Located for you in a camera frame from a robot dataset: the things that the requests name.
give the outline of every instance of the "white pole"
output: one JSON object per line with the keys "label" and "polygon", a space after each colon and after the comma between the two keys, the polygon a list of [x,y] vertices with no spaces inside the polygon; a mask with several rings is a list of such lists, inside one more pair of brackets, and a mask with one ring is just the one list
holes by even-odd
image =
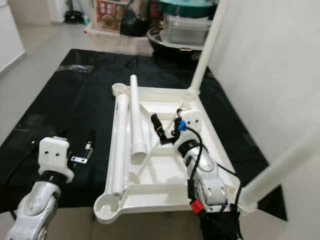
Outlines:
{"label": "white pole", "polygon": [[270,165],[241,191],[239,207],[253,212],[257,203],[281,184],[284,178],[312,159],[320,150],[319,131],[308,134],[293,145],[274,164]]}
{"label": "white pole", "polygon": [[117,118],[115,133],[114,169],[112,194],[122,196],[124,191],[124,171],[126,162],[127,113],[129,97],[127,94],[117,96]]}
{"label": "white pole", "polygon": [[147,145],[141,122],[141,112],[138,94],[137,76],[130,76],[131,90],[131,160],[133,162],[142,161],[147,155]]}
{"label": "white pole", "polygon": [[191,86],[188,89],[193,94],[198,95],[200,93],[200,86],[216,43],[219,30],[222,25],[222,21],[225,16],[226,9],[228,7],[228,2],[229,0],[220,0],[218,7],[215,11],[215,15],[209,33],[206,37],[206,41],[204,43],[198,65],[196,66],[196,70],[192,78]]}

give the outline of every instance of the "black band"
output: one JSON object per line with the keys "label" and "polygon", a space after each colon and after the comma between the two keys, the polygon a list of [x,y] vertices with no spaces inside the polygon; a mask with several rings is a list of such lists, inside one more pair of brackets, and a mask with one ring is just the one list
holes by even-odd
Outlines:
{"label": "black band", "polygon": [[62,189],[67,181],[67,177],[60,172],[56,171],[44,171],[41,176],[39,176],[39,181],[44,181],[57,185]]}
{"label": "black band", "polygon": [[187,152],[190,149],[199,147],[200,143],[197,142],[195,139],[190,139],[188,141],[185,141],[184,143],[182,143],[179,147],[178,147],[178,151],[179,153],[182,155],[182,157],[184,158],[187,154]]}

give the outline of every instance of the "black plastic sheet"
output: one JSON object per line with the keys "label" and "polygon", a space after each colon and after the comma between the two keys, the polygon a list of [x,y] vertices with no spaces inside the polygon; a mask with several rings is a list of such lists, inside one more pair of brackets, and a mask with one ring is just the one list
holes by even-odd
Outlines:
{"label": "black plastic sheet", "polygon": [[[39,141],[57,130],[67,131],[70,149],[81,156],[90,131],[96,132],[94,151],[86,165],[78,165],[74,179],[65,186],[60,208],[92,207],[105,189],[115,97],[112,85],[129,85],[136,74],[141,87],[186,89],[197,62],[168,60],[159,56],[133,56],[72,49],[61,66],[93,66],[90,71],[60,67],[0,147],[0,188],[6,176]],[[256,177],[268,162],[251,139],[220,84],[206,73],[200,99],[244,184]],[[37,154],[31,154],[1,191],[0,212],[16,209],[32,187],[38,171]],[[259,208],[287,219],[281,187],[259,203]]]}

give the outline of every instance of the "blue connector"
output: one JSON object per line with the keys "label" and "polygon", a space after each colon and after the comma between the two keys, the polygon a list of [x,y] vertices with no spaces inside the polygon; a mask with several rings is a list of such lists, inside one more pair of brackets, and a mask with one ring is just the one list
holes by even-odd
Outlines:
{"label": "blue connector", "polygon": [[178,131],[180,132],[180,131],[185,131],[185,130],[187,130],[187,124],[186,124],[186,122],[185,121],[181,121],[180,122],[180,125],[178,126]]}

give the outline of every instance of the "wire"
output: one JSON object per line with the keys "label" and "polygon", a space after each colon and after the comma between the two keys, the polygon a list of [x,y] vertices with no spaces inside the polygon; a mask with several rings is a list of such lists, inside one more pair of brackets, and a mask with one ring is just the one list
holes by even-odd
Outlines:
{"label": "wire", "polygon": [[81,12],[82,12],[83,14],[85,14],[84,9],[82,8],[80,1],[77,0],[77,2],[78,2],[78,4],[79,4],[79,7],[80,7],[80,9],[81,9]]}
{"label": "wire", "polygon": [[220,168],[222,168],[223,170],[225,170],[226,172],[228,172],[229,174],[235,176],[240,182],[238,191],[236,192],[236,196],[235,196],[235,200],[234,200],[234,208],[233,208],[233,211],[237,211],[238,210],[239,197],[240,197],[240,193],[241,193],[241,190],[242,190],[242,187],[243,187],[242,181],[241,181],[240,177],[236,173],[226,169],[224,166],[221,166],[220,164],[218,164],[218,166]]}
{"label": "wire", "polygon": [[195,160],[195,164],[193,166],[193,169],[192,169],[192,172],[191,172],[191,175],[190,175],[190,180],[193,180],[194,176],[195,176],[195,173],[196,173],[196,170],[197,170],[197,167],[198,167],[199,162],[200,162],[200,158],[201,158],[201,154],[202,154],[202,150],[204,148],[204,145],[203,145],[201,136],[199,135],[199,133],[196,130],[194,130],[193,128],[188,127],[188,126],[186,126],[185,128],[188,129],[189,131],[193,132],[198,137],[199,143],[200,143],[199,153],[198,153],[198,156],[197,156],[197,158]]}
{"label": "wire", "polygon": [[[6,176],[4,183],[3,183],[3,187],[2,187],[2,196],[3,196],[3,201],[4,201],[4,205],[6,207],[8,207],[8,201],[7,201],[7,185],[10,181],[10,179],[12,178],[12,176],[16,173],[16,171],[21,167],[21,165],[25,162],[25,160],[29,157],[30,154],[32,154],[35,150],[37,149],[37,145],[34,145],[32,147],[32,149],[25,155],[24,158],[22,158],[15,166],[14,168],[9,172],[9,174]],[[17,219],[17,216],[15,214],[15,212],[13,210],[9,210],[12,218],[14,220]]]}

